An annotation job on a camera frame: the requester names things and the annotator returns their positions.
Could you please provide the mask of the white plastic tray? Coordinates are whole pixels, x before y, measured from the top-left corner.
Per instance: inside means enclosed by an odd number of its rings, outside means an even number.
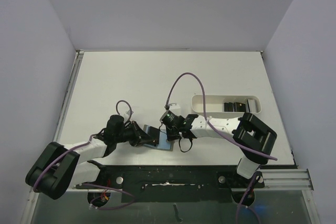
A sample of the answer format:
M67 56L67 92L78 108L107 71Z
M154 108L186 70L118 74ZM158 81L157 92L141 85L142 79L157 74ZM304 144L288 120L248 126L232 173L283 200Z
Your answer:
M240 102L246 104L247 99L257 101L258 113L261 112L260 100L253 95L206 95L205 107L208 116L215 118L235 118L241 116L244 112L224 112L225 102Z

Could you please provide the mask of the white magnetic stripe card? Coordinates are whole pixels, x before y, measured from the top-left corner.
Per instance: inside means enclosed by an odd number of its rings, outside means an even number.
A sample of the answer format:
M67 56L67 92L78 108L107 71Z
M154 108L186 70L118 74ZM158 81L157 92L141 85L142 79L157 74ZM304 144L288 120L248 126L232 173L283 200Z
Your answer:
M257 101L255 99L247 99L246 106L249 113L258 113Z

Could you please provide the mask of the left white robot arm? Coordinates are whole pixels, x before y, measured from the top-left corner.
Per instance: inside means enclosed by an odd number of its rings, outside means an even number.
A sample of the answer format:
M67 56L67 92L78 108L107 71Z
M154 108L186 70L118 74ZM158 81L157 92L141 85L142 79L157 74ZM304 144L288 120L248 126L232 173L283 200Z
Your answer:
M60 198L69 187L89 182L96 188L105 185L107 175L96 158L110 155L119 143L132 147L157 144L158 140L142 130L137 122L125 122L112 115L99 133L86 142L61 145L49 143L26 175L25 183L51 199Z

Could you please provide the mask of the grey blue card holder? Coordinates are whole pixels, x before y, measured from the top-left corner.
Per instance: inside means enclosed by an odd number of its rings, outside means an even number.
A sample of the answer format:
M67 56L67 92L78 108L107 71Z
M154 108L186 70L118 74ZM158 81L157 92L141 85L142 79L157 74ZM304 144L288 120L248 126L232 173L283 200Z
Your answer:
M145 133L148 132L148 127L149 127L149 125L144 125L143 130L144 130ZM173 143L171 143L167 140L166 130L159 129L159 131L160 131L160 143L159 143L159 145L157 147L150 146L150 145L145 145L145 147L149 147L149 148L156 149L156 150L161 150L161 151L172 151L173 150Z

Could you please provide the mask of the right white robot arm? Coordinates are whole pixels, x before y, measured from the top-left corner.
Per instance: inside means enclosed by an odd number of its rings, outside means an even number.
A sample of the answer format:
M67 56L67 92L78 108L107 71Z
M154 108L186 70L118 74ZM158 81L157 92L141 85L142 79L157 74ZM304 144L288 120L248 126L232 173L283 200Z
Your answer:
M165 125L169 140L186 138L224 138L238 146L244 153L234 173L234 182L241 187L251 183L261 165L276 160L271 152L277 133L252 113L231 119L218 119L189 114L186 118L167 110L160 122Z

